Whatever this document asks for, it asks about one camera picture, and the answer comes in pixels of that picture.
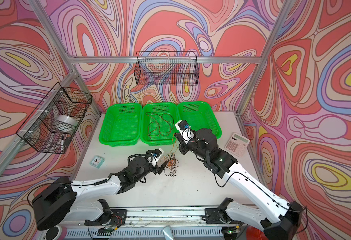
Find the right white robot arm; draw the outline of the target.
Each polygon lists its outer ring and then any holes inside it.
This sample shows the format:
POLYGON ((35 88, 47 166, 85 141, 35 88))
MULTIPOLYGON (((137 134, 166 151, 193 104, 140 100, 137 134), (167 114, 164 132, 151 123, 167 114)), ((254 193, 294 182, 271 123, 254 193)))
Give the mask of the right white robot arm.
POLYGON ((183 155, 193 153, 216 180, 225 181, 221 188, 231 184, 256 205, 252 208, 226 198, 216 209, 219 221, 247 224, 262 231, 269 240, 293 239, 305 211, 302 205, 277 196, 250 175, 233 155, 218 146, 211 129, 194 131, 189 126, 180 127, 174 136, 183 155))

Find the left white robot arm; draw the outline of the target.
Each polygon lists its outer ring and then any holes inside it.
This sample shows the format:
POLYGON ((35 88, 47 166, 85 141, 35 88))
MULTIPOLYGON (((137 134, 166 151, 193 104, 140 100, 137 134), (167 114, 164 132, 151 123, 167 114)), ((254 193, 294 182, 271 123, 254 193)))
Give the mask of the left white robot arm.
POLYGON ((162 151, 155 149, 131 155, 127 158, 127 167, 106 178, 71 181, 68 177, 60 177, 47 184, 31 202, 37 229, 44 231, 61 222, 74 221, 84 221, 87 226, 111 224, 115 215, 102 197, 125 193, 138 182, 145 183, 145 177, 150 173, 160 175, 165 168, 165 164, 158 164, 162 151))

